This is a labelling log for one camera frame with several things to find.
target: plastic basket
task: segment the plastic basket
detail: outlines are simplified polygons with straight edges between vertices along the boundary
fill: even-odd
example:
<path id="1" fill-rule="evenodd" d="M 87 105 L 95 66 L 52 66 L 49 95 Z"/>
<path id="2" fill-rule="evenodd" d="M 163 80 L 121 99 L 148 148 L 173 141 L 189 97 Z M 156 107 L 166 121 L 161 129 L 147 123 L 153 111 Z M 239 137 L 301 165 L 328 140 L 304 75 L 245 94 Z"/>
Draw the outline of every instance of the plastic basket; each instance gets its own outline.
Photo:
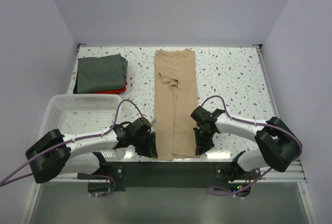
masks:
<path id="1" fill-rule="evenodd" d="M 120 101 L 121 97 L 114 94 L 56 95 L 46 108 L 39 138 L 53 129 L 83 134 L 110 127 Z M 117 123 L 121 123 L 121 108 Z"/>

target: white wall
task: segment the white wall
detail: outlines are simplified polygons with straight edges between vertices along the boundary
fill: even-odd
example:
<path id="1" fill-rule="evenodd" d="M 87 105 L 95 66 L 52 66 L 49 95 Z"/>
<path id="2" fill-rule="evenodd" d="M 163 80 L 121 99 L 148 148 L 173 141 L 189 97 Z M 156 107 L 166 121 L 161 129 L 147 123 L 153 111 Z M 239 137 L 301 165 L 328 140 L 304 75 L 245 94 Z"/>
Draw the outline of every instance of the white wall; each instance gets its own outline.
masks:
<path id="1" fill-rule="evenodd" d="M 289 0 L 262 51 L 280 115 L 303 142 L 320 223 L 331 223 L 331 0 Z"/>
<path id="2" fill-rule="evenodd" d="M 0 0 L 0 179 L 26 161 L 49 99 L 67 89 L 74 55 L 54 0 Z M 19 222 L 30 185 L 0 188 L 0 223 Z"/>
<path id="3" fill-rule="evenodd" d="M 55 0 L 74 39 L 93 45 L 261 44 L 287 0 Z"/>

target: green folded cloth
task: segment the green folded cloth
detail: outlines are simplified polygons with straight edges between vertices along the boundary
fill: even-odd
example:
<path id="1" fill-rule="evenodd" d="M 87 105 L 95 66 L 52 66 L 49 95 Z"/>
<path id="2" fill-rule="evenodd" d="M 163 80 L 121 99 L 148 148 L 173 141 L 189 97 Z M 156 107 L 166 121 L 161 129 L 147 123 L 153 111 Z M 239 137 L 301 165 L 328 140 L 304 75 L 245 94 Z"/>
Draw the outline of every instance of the green folded cloth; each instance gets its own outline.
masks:
<path id="1" fill-rule="evenodd" d="M 78 59 L 77 92 L 120 89 L 126 85 L 128 61 L 120 54 Z"/>

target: speckled tabletop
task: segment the speckled tabletop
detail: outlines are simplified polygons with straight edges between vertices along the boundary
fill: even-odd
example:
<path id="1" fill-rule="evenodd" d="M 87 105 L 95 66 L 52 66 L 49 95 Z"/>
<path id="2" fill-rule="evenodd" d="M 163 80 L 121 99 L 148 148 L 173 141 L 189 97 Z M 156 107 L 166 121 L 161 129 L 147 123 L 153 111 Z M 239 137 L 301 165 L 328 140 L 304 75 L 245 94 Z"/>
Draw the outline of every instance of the speckled tabletop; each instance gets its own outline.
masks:
<path id="1" fill-rule="evenodd" d="M 127 90 L 120 94 L 123 99 L 133 100 L 150 121 L 154 116 L 154 55 L 157 49 L 167 51 L 190 48 L 196 53 L 198 103 L 208 96 L 224 97 L 233 115 L 253 119 L 269 119 L 273 116 L 272 105 L 255 48 L 209 47 L 81 47 L 78 58 L 102 57 L 120 53 L 128 60 Z M 77 62 L 73 71 L 68 94 L 73 93 L 77 74 Z M 207 110 L 222 108 L 221 101 L 212 99 L 204 106 Z M 123 120 L 132 121 L 137 112 L 129 104 L 122 108 Z M 183 162 L 231 161 L 243 150 L 258 148 L 249 140 L 232 134 L 217 134 L 215 147 L 196 159 L 175 159 Z M 156 161 L 138 156 L 133 147 L 106 152 L 108 160 Z"/>

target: brown trousers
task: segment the brown trousers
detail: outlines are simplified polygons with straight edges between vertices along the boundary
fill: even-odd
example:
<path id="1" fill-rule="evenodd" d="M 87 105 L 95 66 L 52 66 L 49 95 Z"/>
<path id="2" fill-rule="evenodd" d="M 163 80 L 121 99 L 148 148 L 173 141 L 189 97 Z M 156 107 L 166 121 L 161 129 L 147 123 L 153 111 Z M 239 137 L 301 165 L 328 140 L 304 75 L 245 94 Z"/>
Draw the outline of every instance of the brown trousers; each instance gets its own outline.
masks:
<path id="1" fill-rule="evenodd" d="M 155 119 L 158 159 L 196 157 L 197 107 L 195 52 L 157 50 L 155 54 Z"/>

